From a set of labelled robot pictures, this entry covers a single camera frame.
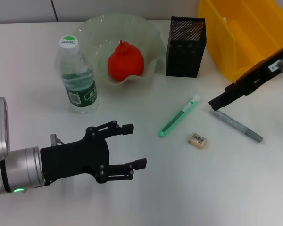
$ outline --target green bottle label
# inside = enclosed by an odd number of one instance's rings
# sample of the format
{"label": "green bottle label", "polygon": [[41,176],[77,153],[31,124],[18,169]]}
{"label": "green bottle label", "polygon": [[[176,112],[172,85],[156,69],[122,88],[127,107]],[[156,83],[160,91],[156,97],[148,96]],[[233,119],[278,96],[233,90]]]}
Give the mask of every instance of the green bottle label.
{"label": "green bottle label", "polygon": [[66,88],[66,91],[69,101],[77,107],[87,107],[89,105],[92,105],[98,97],[94,81],[93,84],[87,89],[81,91],[73,91]]}

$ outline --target barcode label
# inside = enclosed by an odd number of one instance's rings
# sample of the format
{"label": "barcode label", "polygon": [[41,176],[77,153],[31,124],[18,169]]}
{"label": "barcode label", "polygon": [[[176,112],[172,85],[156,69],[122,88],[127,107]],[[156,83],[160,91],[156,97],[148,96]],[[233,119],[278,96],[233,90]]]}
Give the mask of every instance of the barcode label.
{"label": "barcode label", "polygon": [[270,65],[268,68],[270,69],[271,72],[275,72],[276,70],[279,69],[279,63],[281,62],[281,60],[277,60],[276,62],[274,62],[272,65]]}
{"label": "barcode label", "polygon": [[71,102],[74,102],[78,105],[81,104],[80,96],[78,94],[69,93],[69,97]]}
{"label": "barcode label", "polygon": [[202,144],[203,141],[205,140],[204,137],[198,135],[197,133],[194,133],[194,135],[192,136],[192,139],[197,141],[198,143]]}

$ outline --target bottle cap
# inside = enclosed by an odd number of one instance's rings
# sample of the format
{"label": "bottle cap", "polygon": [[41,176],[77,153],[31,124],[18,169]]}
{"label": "bottle cap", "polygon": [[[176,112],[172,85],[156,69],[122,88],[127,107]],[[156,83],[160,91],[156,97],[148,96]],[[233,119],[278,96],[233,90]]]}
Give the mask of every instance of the bottle cap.
{"label": "bottle cap", "polygon": [[67,35],[60,39],[60,52],[62,54],[74,55],[80,50],[79,41],[73,35]]}

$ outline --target water bottle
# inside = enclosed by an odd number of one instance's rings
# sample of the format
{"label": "water bottle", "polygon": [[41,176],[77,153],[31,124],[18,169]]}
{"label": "water bottle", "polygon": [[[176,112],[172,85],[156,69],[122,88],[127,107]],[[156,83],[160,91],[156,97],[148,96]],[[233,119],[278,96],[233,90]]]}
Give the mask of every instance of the water bottle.
{"label": "water bottle", "polygon": [[80,113],[94,110],[98,105],[98,95],[93,70],[82,55],[75,36],[60,39],[56,64],[71,106]]}

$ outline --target gray marker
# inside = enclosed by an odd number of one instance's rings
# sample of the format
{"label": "gray marker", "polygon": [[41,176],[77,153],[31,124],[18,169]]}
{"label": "gray marker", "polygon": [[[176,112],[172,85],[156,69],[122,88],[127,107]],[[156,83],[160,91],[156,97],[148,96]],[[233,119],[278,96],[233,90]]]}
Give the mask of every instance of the gray marker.
{"label": "gray marker", "polygon": [[232,119],[230,116],[224,114],[223,112],[219,110],[218,111],[210,110],[209,112],[216,118],[220,119],[221,121],[224,121],[226,124],[233,127],[234,129],[252,138],[254,141],[260,143],[263,140],[263,137],[261,137],[259,134],[255,133],[251,129],[242,125],[240,122],[237,122],[236,120]]}

